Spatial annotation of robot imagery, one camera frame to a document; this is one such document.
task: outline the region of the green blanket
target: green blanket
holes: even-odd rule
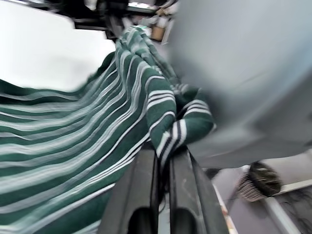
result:
[[[141,145],[161,170],[213,121],[200,90],[180,84],[147,36],[129,28],[75,92],[0,80],[0,233],[94,233]]]

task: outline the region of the green striped fabric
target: green striped fabric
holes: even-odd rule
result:
[[[180,84],[131,27],[75,92],[0,80],[0,233],[95,233],[112,188],[151,140],[172,151],[213,128],[204,96]]]

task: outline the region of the black machine part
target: black machine part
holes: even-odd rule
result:
[[[171,234],[228,234],[214,187],[186,148],[172,155],[166,171]],[[146,144],[114,187],[97,233],[157,234],[159,178],[155,151]]]

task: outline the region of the gray surface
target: gray surface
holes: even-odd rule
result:
[[[310,151],[297,156],[273,158],[263,162],[278,172],[283,184],[312,179],[312,155]]]
[[[268,159],[264,162],[278,172],[283,184],[312,179],[312,155],[310,151],[287,158]],[[224,169],[217,174],[213,181],[229,210],[238,233],[282,234],[261,202],[249,203],[233,194],[241,175],[241,168]],[[277,196],[276,198],[282,201],[284,196]],[[311,209],[306,209],[306,206],[302,206],[302,204],[306,203],[298,204],[299,213],[303,216],[309,215],[311,218]]]
[[[206,90],[218,126],[189,145],[201,166],[233,168],[307,150],[312,1],[180,2],[172,63]]]
[[[224,200],[239,234],[282,234],[261,202],[249,203],[233,191],[242,170],[225,169],[214,179],[214,185]]]
[[[275,198],[302,234],[312,232],[312,187],[282,194]],[[310,229],[305,228],[302,226],[302,223],[299,222],[303,219],[306,223],[310,223]]]

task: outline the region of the white wall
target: white wall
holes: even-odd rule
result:
[[[0,0],[0,79],[71,91],[115,50],[104,32],[76,30],[66,17]]]

